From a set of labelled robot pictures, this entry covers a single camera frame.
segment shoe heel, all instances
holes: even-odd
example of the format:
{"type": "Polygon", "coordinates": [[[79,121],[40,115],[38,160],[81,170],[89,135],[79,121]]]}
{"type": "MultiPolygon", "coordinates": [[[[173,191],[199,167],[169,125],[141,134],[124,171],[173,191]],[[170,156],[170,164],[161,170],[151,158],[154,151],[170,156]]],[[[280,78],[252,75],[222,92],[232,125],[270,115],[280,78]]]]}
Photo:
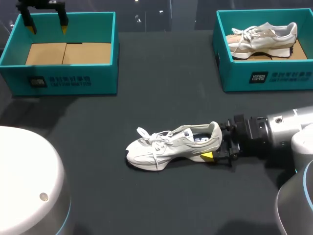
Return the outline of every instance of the shoe heel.
{"type": "Polygon", "coordinates": [[[213,154],[212,152],[202,153],[200,155],[189,157],[190,160],[194,162],[213,162],[213,154]]]}
{"type": "Polygon", "coordinates": [[[290,48],[270,49],[268,50],[268,54],[277,57],[289,57],[291,55],[290,50],[290,48]]]}

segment black table surface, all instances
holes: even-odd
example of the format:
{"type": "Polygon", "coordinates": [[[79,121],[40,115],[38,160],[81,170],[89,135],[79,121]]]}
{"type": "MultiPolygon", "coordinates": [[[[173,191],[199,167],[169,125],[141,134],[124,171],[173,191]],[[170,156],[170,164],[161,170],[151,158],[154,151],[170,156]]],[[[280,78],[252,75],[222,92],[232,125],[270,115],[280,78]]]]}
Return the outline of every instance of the black table surface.
{"type": "Polygon", "coordinates": [[[61,156],[75,235],[279,234],[274,200],[284,159],[267,167],[251,156],[232,168],[179,160],[146,172],[126,164],[125,148],[139,138],[137,127],[153,133],[263,116],[312,105],[312,92],[224,93],[211,31],[119,37],[117,96],[12,98],[0,80],[0,125],[44,136],[61,156]]]}

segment shoe sole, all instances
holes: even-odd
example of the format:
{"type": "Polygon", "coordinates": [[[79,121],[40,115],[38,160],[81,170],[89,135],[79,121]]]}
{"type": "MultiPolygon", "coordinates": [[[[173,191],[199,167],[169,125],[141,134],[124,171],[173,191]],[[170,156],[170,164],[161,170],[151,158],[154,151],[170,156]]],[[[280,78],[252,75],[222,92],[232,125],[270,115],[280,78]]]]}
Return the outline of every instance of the shoe sole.
{"type": "Polygon", "coordinates": [[[275,56],[275,57],[290,57],[291,48],[283,48],[283,49],[271,49],[271,48],[263,48],[259,50],[255,50],[253,52],[246,52],[246,53],[238,53],[238,52],[230,52],[230,54],[239,59],[247,59],[254,53],[262,52],[265,54],[268,54],[270,56],[275,56]]]}
{"type": "MultiPolygon", "coordinates": [[[[197,155],[197,156],[193,156],[193,157],[185,157],[187,159],[192,160],[193,162],[199,162],[199,163],[204,163],[204,162],[212,162],[211,158],[208,157],[202,157],[201,155],[197,155]]],[[[160,171],[160,170],[164,170],[164,168],[167,166],[167,164],[169,164],[169,162],[171,161],[167,161],[164,163],[161,163],[159,165],[138,165],[138,164],[134,164],[130,161],[128,161],[130,164],[132,164],[133,166],[143,169],[143,170],[149,170],[149,171],[160,171]]]]}

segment shoe tongue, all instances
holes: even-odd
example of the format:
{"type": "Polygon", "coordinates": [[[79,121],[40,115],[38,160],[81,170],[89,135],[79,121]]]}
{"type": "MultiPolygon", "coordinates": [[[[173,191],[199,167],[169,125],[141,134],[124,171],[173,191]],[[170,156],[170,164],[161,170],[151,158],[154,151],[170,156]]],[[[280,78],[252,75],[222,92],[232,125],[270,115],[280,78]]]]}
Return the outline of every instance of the shoe tongue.
{"type": "Polygon", "coordinates": [[[181,132],[178,132],[178,133],[176,133],[176,134],[174,134],[172,137],[171,137],[171,140],[177,140],[177,139],[179,139],[179,138],[183,138],[183,137],[185,137],[185,138],[187,138],[187,139],[189,139],[190,141],[194,141],[194,134],[192,133],[192,131],[190,130],[190,128],[187,128],[187,129],[185,129],[185,130],[183,130],[183,131],[181,131],[181,132]]]}

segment sneaker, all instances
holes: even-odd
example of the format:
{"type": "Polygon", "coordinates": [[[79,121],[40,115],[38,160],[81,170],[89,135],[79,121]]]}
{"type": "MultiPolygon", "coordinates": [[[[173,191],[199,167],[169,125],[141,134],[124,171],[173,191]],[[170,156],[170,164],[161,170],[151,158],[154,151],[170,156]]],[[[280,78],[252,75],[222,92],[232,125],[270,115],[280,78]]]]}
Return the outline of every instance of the sneaker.
{"type": "Polygon", "coordinates": [[[126,148],[130,164],[144,170],[163,170],[174,158],[186,157],[194,162],[207,162],[204,154],[216,151],[222,142],[222,131],[216,122],[186,125],[174,131],[149,135],[138,127],[142,138],[126,148]]]}
{"type": "Polygon", "coordinates": [[[245,30],[232,28],[233,34],[226,36],[233,57],[247,59],[256,52],[271,56],[289,57],[297,38],[297,24],[272,26],[265,23],[245,30]]]}

